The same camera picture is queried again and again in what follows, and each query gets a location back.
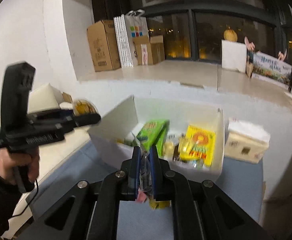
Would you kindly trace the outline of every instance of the black controller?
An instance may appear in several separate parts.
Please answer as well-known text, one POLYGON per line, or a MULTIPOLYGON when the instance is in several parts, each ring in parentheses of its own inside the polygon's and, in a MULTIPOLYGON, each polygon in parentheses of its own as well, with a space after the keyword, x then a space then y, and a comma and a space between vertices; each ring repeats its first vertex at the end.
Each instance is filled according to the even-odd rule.
MULTIPOLYGON (((64 134, 75 127, 96 124, 97 113, 75 116, 72 110, 52 109, 27 114, 29 92, 35 68, 26 62, 8 66, 5 71, 1 98, 0 148, 10 153, 28 153, 39 145, 65 139, 64 134)), ((21 193, 32 191, 28 167, 16 167, 14 176, 21 193)))

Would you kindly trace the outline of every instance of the green package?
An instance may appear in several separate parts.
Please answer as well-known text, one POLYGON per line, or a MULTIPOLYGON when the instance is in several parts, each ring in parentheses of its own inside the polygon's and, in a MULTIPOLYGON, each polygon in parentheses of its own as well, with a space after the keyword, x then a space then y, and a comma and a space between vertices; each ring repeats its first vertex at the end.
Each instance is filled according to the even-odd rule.
POLYGON ((165 125, 157 137, 156 148, 157 148, 158 156, 162 156, 162 146, 164 145, 167 132, 168 132, 168 126, 165 125))
POLYGON ((149 151, 150 147, 154 145, 158 135, 166 124, 167 120, 151 120, 145 123, 136 137, 145 147, 146 151, 149 151))

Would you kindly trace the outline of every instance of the person's hand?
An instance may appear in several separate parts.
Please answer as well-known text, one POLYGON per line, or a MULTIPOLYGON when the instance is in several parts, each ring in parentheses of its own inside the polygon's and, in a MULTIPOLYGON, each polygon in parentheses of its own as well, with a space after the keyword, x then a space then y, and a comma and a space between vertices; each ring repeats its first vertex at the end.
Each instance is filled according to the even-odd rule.
POLYGON ((0 177, 6 182, 16 185, 13 176, 13 167, 28 166, 28 180, 34 182, 39 175, 39 150, 38 147, 28 150, 32 154, 9 153, 6 148, 0 149, 0 177))

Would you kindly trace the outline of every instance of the cable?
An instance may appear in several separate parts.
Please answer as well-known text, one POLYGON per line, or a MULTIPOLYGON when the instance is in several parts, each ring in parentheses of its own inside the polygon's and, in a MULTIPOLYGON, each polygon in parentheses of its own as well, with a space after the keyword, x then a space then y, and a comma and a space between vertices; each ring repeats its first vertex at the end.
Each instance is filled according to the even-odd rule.
POLYGON ((36 182, 36 193, 35 193, 34 197, 33 197, 33 198, 31 199, 31 201, 26 205, 26 207, 24 208, 24 210, 23 210, 21 213, 19 213, 18 215, 14 215, 14 216, 12 216, 11 218, 19 217, 19 216, 23 215, 23 213, 25 212, 25 210, 29 207, 29 205, 31 204, 31 202, 34 200, 34 198, 36 197, 36 195, 37 195, 37 193, 38 193, 38 183, 37 183, 37 179, 35 180, 35 182, 36 182))

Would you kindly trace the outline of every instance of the white paper bag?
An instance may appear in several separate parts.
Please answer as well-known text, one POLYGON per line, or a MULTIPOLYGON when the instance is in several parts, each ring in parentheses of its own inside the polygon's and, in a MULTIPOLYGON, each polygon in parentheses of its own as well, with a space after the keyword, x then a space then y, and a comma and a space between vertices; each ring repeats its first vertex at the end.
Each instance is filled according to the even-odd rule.
POLYGON ((122 67, 137 66, 137 53, 133 38, 149 36, 143 10, 130 11, 126 15, 114 17, 119 58, 122 67))

